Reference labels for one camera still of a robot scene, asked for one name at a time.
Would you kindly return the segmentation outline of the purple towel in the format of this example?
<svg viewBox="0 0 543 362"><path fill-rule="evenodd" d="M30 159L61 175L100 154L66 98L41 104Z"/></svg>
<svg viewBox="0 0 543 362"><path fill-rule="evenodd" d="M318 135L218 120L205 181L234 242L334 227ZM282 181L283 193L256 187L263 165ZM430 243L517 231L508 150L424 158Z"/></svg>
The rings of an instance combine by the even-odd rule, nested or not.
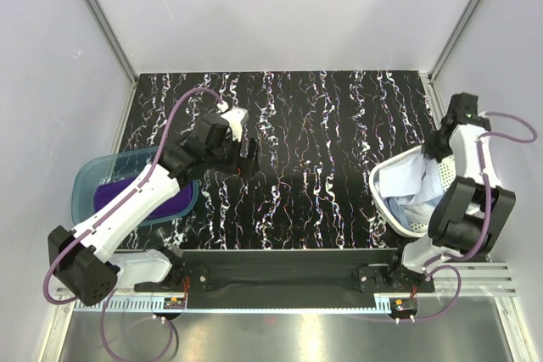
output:
<svg viewBox="0 0 543 362"><path fill-rule="evenodd" d="M130 186L135 178L110 182L99 186L93 196L93 209L95 212L102 209L113 200L120 192ZM166 218L181 218L189 213L196 204L199 195L199 182L193 181L184 187L173 198L168 199L155 209L144 221L156 221Z"/></svg>

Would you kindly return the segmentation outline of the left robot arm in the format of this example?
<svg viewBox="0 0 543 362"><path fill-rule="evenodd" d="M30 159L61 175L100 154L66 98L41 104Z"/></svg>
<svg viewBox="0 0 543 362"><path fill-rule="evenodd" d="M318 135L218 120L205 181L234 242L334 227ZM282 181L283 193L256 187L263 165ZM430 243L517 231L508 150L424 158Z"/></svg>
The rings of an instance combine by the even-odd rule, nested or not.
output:
<svg viewBox="0 0 543 362"><path fill-rule="evenodd" d="M182 284L177 257L165 249L118 254L124 239L161 204L175 197L209 170L244 180L259 170L258 143L250 139L247 156L240 153L246 109L205 115L179 142L156 153L155 160L96 214L71 230L56 227L48 235L50 268L44 297L53 303L49 282L56 277L86 306L107 298L116 288L154 284L166 291Z"/></svg>

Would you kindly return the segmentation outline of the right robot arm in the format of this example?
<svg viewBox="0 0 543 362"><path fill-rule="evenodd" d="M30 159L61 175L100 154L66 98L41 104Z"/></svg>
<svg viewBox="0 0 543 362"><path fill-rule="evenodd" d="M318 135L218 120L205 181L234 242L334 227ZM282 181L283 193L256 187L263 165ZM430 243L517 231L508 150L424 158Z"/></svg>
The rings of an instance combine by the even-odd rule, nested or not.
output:
<svg viewBox="0 0 543 362"><path fill-rule="evenodd" d="M466 261L488 253L505 226L516 196L501 186L490 155L494 133L478 113L478 98L451 97L440 128L423 144L426 158L454 159L455 178L434 209L426 234L398 252L385 270L390 288L404 291L449 260Z"/></svg>

